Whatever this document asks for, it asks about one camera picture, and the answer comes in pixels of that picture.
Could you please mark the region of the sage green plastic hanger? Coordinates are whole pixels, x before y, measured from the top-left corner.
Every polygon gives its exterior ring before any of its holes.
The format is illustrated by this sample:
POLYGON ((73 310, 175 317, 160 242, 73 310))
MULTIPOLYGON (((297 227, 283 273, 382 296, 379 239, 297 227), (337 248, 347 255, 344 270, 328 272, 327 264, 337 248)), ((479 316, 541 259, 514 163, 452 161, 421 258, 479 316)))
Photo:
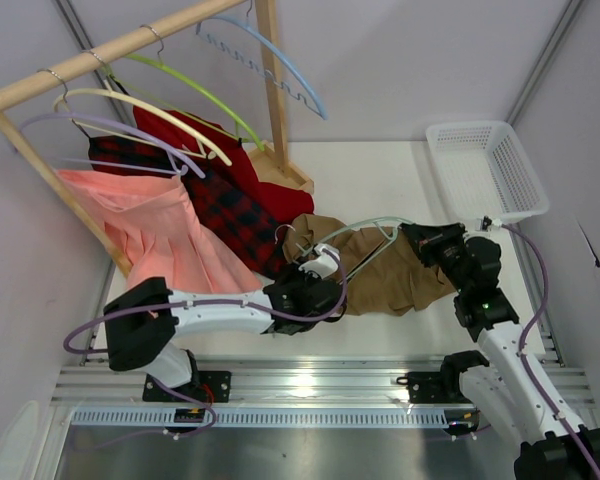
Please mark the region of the sage green plastic hanger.
POLYGON ((331 245, 339 251, 340 261, 352 280, 362 273, 383 273, 393 265, 391 256, 399 261, 410 254, 409 244, 398 226, 373 220, 346 225, 328 216, 302 214, 284 230, 282 253, 288 262, 301 260, 318 243, 331 245))

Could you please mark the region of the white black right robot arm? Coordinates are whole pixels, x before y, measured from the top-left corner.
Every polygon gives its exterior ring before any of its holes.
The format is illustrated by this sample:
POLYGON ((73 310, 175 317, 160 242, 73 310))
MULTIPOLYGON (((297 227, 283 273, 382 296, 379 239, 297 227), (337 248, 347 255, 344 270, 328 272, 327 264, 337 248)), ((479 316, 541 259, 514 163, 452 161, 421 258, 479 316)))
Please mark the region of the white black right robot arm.
POLYGON ((500 245, 460 223, 400 228, 418 260, 456 289, 456 318, 477 346, 444 358, 443 391, 469 400, 517 451, 516 478, 600 479, 600 428, 585 425, 529 350, 531 326, 499 286, 500 245))

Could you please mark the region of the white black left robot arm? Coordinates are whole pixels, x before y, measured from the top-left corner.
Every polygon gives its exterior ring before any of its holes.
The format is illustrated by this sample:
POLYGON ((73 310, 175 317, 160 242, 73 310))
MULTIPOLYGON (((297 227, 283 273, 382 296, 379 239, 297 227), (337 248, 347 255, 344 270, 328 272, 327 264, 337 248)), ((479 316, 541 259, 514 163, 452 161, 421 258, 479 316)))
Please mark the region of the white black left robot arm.
POLYGON ((181 387, 193 381, 193 359, 174 339, 233 331, 292 336, 335 321, 346 296, 346 270, 337 261, 290 265, 274 283, 239 294, 184 292, 151 277, 105 306, 109 368, 181 387))

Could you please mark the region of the tan brown skirt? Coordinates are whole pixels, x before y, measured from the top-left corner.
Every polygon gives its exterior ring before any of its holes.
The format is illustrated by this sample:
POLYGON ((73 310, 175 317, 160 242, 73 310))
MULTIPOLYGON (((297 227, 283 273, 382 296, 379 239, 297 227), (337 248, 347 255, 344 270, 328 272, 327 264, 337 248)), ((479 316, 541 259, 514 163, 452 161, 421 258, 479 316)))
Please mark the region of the tan brown skirt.
POLYGON ((361 316, 382 313, 402 316, 405 313, 426 309, 433 302, 456 292, 456 289, 436 266, 426 267, 416 257, 411 247, 407 258, 391 256, 393 265, 374 274, 362 273, 347 279, 346 313, 361 316))

